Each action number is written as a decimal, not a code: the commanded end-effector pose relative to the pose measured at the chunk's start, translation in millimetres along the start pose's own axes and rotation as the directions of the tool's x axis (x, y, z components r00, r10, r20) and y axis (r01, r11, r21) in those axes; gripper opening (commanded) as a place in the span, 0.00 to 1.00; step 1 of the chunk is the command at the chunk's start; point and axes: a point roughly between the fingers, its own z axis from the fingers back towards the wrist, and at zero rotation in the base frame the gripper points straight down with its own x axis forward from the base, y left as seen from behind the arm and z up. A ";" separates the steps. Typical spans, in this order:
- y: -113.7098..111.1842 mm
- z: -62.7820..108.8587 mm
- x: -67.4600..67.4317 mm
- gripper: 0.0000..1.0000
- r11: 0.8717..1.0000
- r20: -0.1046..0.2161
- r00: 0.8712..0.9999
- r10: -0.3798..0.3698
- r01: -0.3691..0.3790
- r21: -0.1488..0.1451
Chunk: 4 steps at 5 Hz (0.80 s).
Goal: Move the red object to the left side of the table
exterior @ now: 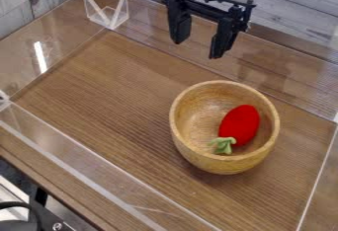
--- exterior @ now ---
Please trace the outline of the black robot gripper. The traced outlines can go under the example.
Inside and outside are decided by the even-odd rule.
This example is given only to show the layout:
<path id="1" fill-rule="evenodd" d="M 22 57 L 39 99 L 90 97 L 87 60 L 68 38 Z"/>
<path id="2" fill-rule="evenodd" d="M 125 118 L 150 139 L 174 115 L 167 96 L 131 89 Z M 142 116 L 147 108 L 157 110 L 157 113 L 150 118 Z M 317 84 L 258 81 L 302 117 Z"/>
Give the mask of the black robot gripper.
<path id="1" fill-rule="evenodd" d="M 231 49 L 239 31 L 249 29 L 257 3 L 255 0 L 169 0 L 167 6 L 169 32 L 175 44 L 181 44 L 190 37 L 189 12 L 213 22 L 221 19 L 209 54 L 210 59 L 217 59 Z"/>

